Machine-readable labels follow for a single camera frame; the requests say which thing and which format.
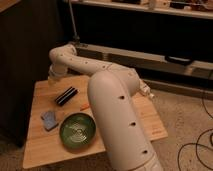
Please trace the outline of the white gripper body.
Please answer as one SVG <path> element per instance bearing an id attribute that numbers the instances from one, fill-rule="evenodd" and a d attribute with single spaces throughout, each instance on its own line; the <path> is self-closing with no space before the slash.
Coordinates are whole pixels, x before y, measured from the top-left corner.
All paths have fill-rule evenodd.
<path id="1" fill-rule="evenodd" d="M 55 83 L 59 82 L 62 79 L 62 77 L 63 77 L 63 74 L 55 72 L 52 67 L 49 68 L 48 74 L 49 74 L 49 76 L 48 76 L 48 84 L 50 86 L 52 86 Z"/>

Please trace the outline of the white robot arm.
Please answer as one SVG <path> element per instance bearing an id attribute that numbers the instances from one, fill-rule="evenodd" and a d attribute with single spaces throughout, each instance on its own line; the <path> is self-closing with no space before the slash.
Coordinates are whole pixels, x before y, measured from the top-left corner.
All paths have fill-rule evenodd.
<path id="1" fill-rule="evenodd" d="M 92 114 L 116 171 L 163 171 L 132 97 L 143 81 L 133 68 L 80 57 L 73 45 L 49 51 L 49 77 L 58 80 L 72 69 L 89 77 L 87 96 Z"/>

